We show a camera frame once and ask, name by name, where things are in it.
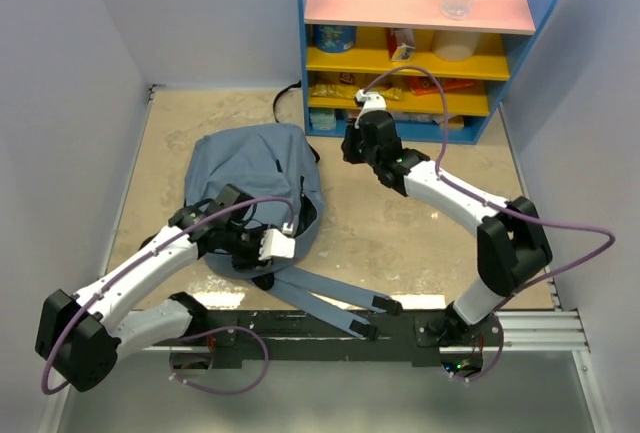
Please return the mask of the blue student backpack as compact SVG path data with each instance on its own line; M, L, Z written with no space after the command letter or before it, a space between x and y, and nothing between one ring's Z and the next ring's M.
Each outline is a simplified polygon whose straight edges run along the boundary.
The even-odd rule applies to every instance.
M289 200L296 241L292 259L273 258L262 269L239 271L229 256L208 253L201 259L216 274L245 280L317 319L356 338L373 339L376 327L335 305L339 300L376 313L398 315L403 307L391 297L299 268L315 242L325 199L318 162L301 128L271 123L223 130L199 139L184 180L183 205L218 199L227 185L253 198Z

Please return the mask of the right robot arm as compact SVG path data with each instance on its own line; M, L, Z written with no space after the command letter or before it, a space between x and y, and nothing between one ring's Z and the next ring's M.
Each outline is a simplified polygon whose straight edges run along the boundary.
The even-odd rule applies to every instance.
M382 185L435 207L476 239L478 279L426 327L438 345L469 345L487 316L551 262L529 199L508 201L457 178L445 180L434 160L402 145L388 112L348 120L341 149L346 162L369 165Z

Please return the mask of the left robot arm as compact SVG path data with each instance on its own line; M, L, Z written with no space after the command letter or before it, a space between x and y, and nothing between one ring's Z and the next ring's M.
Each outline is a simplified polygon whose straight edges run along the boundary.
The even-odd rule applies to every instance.
M220 333L209 311L186 292L143 311L136 305L175 273L208 253L232 255L242 248L260 254L272 233L286 232L293 206L285 198L253 198L227 185L218 199L203 199L175 211L156 234L121 265L70 294L62 289L43 303L35 351L44 360L40 380L46 395L67 386L88 391L129 355L166 340L215 348Z

